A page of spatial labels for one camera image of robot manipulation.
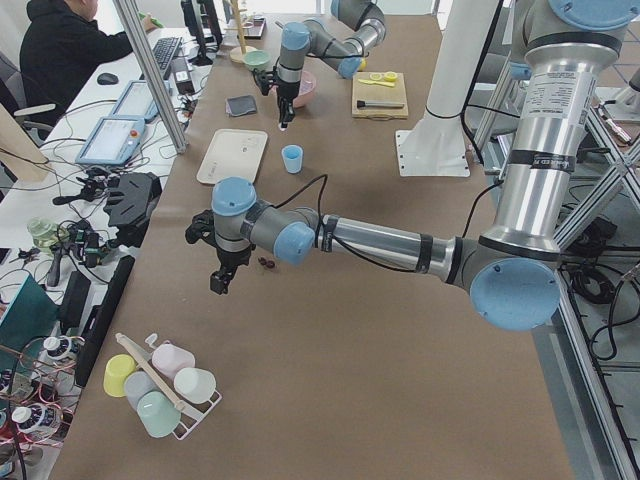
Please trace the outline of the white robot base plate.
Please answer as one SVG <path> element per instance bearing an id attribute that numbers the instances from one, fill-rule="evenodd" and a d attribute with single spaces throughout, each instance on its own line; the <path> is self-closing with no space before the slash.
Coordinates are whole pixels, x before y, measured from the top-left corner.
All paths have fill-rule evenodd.
<path id="1" fill-rule="evenodd" d="M 437 118 L 426 112 L 411 130 L 395 132 L 399 174 L 403 177 L 469 177 L 459 116 Z"/>

